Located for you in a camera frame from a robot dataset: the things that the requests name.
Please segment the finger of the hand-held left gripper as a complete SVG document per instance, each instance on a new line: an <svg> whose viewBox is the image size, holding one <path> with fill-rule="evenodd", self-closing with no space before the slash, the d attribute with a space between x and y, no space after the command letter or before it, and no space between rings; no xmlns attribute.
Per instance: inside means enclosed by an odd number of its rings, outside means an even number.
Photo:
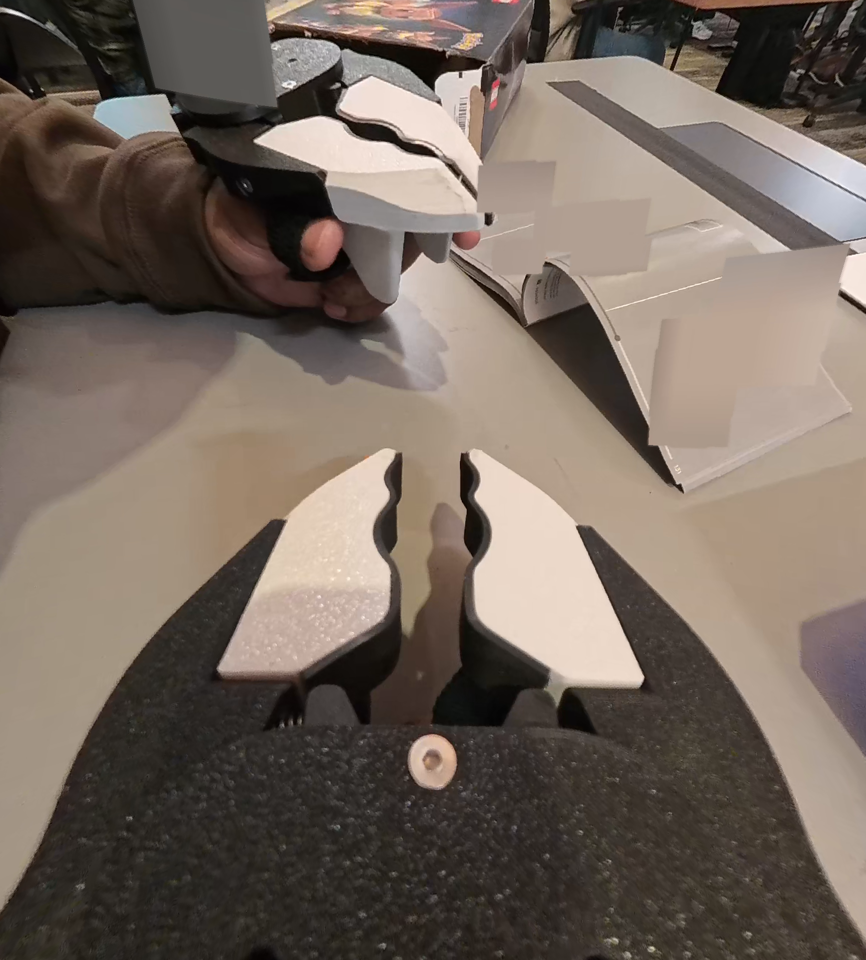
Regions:
<svg viewBox="0 0 866 960"><path fill-rule="evenodd" d="M339 119L272 126L253 144L267 160L292 163L321 181L343 223L389 232L472 232L486 224L473 195L441 159L357 136Z"/></svg>
<svg viewBox="0 0 866 960"><path fill-rule="evenodd" d="M482 165L467 136L437 101L375 76L348 86L335 112L346 124L379 126L401 145L432 151L470 189L478 189Z"/></svg>

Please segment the grey instruction booklet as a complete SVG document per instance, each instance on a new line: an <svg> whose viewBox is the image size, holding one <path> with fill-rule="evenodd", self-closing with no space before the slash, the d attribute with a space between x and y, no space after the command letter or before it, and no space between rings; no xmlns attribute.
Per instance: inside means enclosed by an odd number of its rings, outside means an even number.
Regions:
<svg viewBox="0 0 866 960"><path fill-rule="evenodd" d="M647 270L573 276L567 256L541 271L501 273L496 248L522 225L494 226L474 250L451 250L475 282L497 294L520 325L567 377L670 483L688 492L763 454L847 415L851 406L823 367L810 386L740 391L728 444L687 448L648 443L650 391L662 313L718 281L729 258L757 251L738 229L713 220L669 227L650 236Z"/></svg>

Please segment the grey desk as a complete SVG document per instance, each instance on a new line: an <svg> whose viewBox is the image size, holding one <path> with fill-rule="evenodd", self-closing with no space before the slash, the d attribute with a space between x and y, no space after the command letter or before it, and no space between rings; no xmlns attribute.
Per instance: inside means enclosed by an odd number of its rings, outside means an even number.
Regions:
<svg viewBox="0 0 866 960"><path fill-rule="evenodd" d="M866 958L866 313L850 412L683 492L595 313L532 330L418 265L359 330L309 315L21 313L0 365L0 958ZM277 521L401 454L405 632L371 724L216 676ZM453 726L461 458L581 527L642 664L544 726Z"/></svg>

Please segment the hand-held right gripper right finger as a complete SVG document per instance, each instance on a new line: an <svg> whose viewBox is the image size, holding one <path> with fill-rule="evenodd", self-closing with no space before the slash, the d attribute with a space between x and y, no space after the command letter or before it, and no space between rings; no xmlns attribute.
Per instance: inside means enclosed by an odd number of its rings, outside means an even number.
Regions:
<svg viewBox="0 0 866 960"><path fill-rule="evenodd" d="M641 690L644 671L580 527L539 486L489 456L460 462L460 651L476 690Z"/></svg>

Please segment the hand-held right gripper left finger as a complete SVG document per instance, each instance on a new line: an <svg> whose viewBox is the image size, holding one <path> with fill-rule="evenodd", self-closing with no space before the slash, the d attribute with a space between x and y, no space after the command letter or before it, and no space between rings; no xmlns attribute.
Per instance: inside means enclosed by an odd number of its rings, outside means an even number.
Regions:
<svg viewBox="0 0 866 960"><path fill-rule="evenodd" d="M385 448L290 511L218 664L226 681L378 685L401 643L402 456Z"/></svg>

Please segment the person's left hand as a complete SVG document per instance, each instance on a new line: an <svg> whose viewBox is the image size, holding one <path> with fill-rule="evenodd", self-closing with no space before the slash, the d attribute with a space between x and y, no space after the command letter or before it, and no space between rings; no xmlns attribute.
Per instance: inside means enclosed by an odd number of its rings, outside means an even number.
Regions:
<svg viewBox="0 0 866 960"><path fill-rule="evenodd" d="M204 217L210 244L247 290L268 304L319 309L331 320L347 323L377 319L391 306L369 294L354 270L324 283L301 282L271 251L261 213L214 180L206 195ZM320 272L333 265L343 249L343 225L334 219L310 222L300 242L305 267ZM404 239L402 271L420 258L415 237Z"/></svg>

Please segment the person's left forearm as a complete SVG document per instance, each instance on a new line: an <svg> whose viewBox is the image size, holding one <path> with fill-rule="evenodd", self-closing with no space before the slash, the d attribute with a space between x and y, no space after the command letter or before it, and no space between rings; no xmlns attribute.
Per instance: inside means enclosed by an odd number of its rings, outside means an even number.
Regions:
<svg viewBox="0 0 866 960"><path fill-rule="evenodd" d="M123 139L0 79L0 313L138 300L270 314L211 242L214 183L176 135Z"/></svg>

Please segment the colourful printed box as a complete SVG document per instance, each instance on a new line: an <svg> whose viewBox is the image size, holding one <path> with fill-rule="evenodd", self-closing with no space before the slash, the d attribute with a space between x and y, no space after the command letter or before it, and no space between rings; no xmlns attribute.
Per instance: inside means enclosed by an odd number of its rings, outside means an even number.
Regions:
<svg viewBox="0 0 866 960"><path fill-rule="evenodd" d="M548 2L281 1L266 7L274 40L326 40L410 69L436 92L481 159L549 35Z"/></svg>

